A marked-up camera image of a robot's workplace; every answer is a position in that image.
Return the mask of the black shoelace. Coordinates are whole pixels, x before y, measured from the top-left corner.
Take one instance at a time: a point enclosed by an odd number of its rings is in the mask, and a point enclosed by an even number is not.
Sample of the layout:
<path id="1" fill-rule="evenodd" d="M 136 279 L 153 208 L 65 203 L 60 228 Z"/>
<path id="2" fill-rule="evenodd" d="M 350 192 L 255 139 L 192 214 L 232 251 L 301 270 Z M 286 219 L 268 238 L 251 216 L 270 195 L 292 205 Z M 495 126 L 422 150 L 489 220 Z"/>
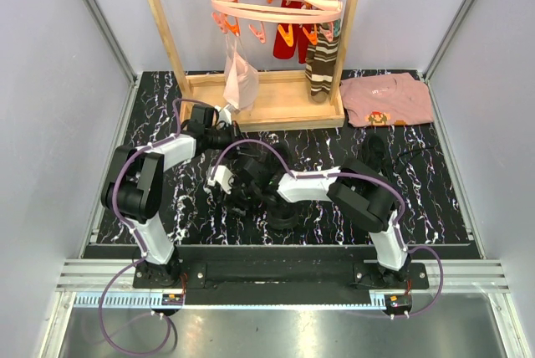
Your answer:
<path id="1" fill-rule="evenodd" d="M 434 150 L 436 146 L 425 146 L 421 148 L 411 149 L 408 151 L 401 152 L 394 161 L 394 173 L 400 174 L 403 172 L 406 167 L 417 157 L 420 156 L 424 151 Z"/>

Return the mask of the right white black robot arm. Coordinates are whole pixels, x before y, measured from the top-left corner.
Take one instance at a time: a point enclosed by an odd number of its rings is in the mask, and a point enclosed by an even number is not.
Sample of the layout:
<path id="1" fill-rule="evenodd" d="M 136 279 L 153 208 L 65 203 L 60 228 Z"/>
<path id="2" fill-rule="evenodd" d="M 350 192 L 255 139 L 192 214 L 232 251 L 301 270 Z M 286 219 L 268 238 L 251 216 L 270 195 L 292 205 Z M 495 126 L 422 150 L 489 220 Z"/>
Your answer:
<path id="1" fill-rule="evenodd" d="M 409 253 L 395 231 L 404 211 L 395 203 L 402 198 L 386 177 L 362 161 L 348 159 L 324 171 L 293 171 L 284 162 L 244 156 L 234 170 L 218 165 L 210 180 L 221 187 L 236 212 L 264 206 L 267 224 L 277 230 L 298 225 L 298 203 L 332 202 L 343 217 L 370 235 L 384 285 L 398 288 L 410 277 Z"/>

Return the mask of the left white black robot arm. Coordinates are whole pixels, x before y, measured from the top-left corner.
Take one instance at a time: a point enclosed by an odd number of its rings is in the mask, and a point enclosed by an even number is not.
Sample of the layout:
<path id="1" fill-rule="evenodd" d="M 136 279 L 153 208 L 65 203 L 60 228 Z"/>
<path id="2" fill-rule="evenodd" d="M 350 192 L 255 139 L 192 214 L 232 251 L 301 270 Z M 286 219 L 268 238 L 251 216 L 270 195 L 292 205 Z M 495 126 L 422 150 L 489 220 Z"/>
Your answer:
<path id="1" fill-rule="evenodd" d="M 164 174 L 205 151 L 222 151 L 241 140 L 234 110 L 194 101 L 191 116 L 177 121 L 176 132 L 145 146 L 119 146 L 112 155 L 101 204 L 128 228 L 140 249 L 140 271 L 161 287 L 174 286 L 181 276 L 176 247 L 159 214 Z"/>

